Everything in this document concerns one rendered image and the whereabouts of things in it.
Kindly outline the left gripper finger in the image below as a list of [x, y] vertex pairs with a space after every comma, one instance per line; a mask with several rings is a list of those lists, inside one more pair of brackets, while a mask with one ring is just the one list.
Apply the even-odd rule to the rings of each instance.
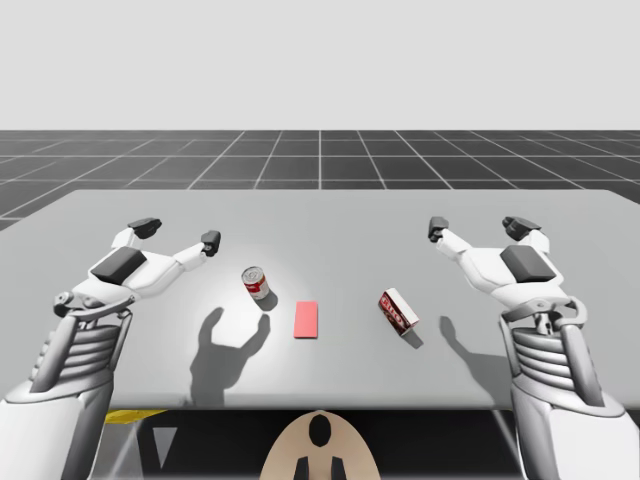
[[131, 222], [114, 237], [111, 248], [140, 248], [142, 242], [152, 237], [161, 226], [162, 221], [158, 218], [144, 218]]
[[221, 233], [216, 230], [209, 230], [202, 234], [197, 244], [183, 249], [173, 256], [174, 270], [182, 274], [205, 264], [218, 253], [221, 238]]

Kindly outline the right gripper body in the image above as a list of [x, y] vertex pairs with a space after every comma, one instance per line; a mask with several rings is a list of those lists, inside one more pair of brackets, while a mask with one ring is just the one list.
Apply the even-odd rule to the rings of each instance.
[[472, 248], [462, 254], [469, 283], [503, 306], [518, 306], [537, 298], [566, 301], [563, 276], [546, 255], [532, 246]]

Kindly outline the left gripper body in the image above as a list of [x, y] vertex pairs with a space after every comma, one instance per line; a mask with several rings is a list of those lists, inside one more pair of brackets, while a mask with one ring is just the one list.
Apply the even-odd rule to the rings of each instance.
[[119, 247], [94, 264], [72, 293], [103, 304], [130, 297], [139, 301], [159, 295], [180, 275], [181, 265], [171, 256]]

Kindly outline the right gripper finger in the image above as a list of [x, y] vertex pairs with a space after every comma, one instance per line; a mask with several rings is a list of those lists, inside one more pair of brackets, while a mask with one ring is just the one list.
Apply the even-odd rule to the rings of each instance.
[[536, 223], [521, 217], [507, 216], [502, 220], [505, 233], [518, 245], [532, 246], [539, 251], [550, 250], [550, 240]]
[[433, 216], [429, 221], [429, 241], [449, 259], [458, 259], [472, 246], [449, 229], [449, 221], [441, 216]]

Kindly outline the red and white can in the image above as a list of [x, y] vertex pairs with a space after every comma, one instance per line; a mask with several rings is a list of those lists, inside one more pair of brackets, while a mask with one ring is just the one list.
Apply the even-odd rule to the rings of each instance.
[[251, 266], [246, 268], [241, 275], [242, 282], [255, 301], [263, 300], [269, 293], [270, 287], [261, 267]]

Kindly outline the red and white carton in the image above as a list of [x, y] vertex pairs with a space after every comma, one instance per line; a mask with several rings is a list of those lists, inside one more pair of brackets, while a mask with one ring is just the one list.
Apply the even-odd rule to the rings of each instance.
[[400, 336], [407, 334], [419, 322], [417, 314], [395, 288], [385, 290], [378, 301], [378, 305]]

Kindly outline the pink pad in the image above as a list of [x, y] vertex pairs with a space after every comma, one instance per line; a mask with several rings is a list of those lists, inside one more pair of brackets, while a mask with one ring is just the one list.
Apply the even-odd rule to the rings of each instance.
[[296, 303], [293, 336], [296, 339], [318, 337], [318, 304], [315, 301]]

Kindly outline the tan robot part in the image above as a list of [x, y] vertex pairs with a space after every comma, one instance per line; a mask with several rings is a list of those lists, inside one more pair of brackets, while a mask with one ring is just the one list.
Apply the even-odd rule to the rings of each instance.
[[364, 438], [344, 418], [314, 411], [277, 437], [259, 480], [381, 480]]

